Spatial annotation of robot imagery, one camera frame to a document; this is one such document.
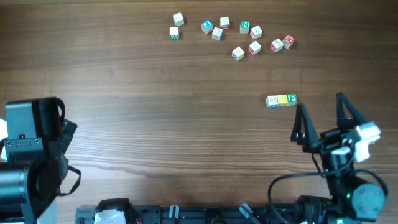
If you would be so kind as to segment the green letter F block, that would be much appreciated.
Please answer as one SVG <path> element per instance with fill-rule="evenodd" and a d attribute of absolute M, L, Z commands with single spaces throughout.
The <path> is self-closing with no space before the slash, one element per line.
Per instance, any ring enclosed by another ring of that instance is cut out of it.
<path fill-rule="evenodd" d="M 298 102 L 297 95 L 295 93 L 287 94 L 287 106 L 296 105 Z"/>

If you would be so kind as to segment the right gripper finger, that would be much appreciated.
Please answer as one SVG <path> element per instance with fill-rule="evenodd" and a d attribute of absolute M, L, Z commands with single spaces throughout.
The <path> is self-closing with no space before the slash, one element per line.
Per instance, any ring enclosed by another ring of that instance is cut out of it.
<path fill-rule="evenodd" d="M 344 93 L 336 94 L 337 127 L 340 130 L 353 129 L 368 122 L 357 110 Z"/>
<path fill-rule="evenodd" d="M 303 103 L 296 107 L 295 122 L 290 140 L 302 146 L 302 149 L 320 148 L 320 139 Z"/>

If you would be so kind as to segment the yellow letter K block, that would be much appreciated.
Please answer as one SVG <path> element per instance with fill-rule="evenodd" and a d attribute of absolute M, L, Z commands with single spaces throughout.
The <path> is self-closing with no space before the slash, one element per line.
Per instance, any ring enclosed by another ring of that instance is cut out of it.
<path fill-rule="evenodd" d="M 277 95 L 277 102 L 278 102 L 278 107 L 287 106 L 289 102 L 287 95 Z"/>

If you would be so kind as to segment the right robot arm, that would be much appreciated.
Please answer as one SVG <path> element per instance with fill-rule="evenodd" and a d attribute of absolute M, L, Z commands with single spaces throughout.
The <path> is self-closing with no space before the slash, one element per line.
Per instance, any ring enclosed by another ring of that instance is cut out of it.
<path fill-rule="evenodd" d="M 336 95 L 337 127 L 317 133 L 305 105 L 297 106 L 290 140 L 303 152 L 319 155 L 317 173 L 328 184 L 330 198 L 302 195 L 293 206 L 292 219 L 307 223 L 375 222 L 388 188 L 358 177 L 355 162 L 369 159 L 369 145 L 379 140 L 381 130 L 368 121 L 343 93 Z"/>

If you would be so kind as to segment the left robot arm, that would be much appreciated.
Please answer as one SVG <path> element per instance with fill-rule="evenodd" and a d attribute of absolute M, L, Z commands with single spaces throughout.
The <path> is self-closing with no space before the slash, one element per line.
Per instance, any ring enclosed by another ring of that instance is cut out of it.
<path fill-rule="evenodd" d="M 7 136 L 1 139 L 1 223 L 39 223 L 68 172 L 81 175 L 65 153 L 77 125 L 65 119 L 57 97 L 6 104 Z"/>

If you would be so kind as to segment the white block blue side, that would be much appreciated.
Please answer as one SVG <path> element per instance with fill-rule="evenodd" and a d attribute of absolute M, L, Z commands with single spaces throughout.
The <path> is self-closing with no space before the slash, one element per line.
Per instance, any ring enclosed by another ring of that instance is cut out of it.
<path fill-rule="evenodd" d="M 276 108 L 276 107 L 278 107 L 278 98 L 277 98 L 277 95 L 269 95 L 267 98 L 266 98 L 266 106 L 268 107 L 268 108 Z"/>

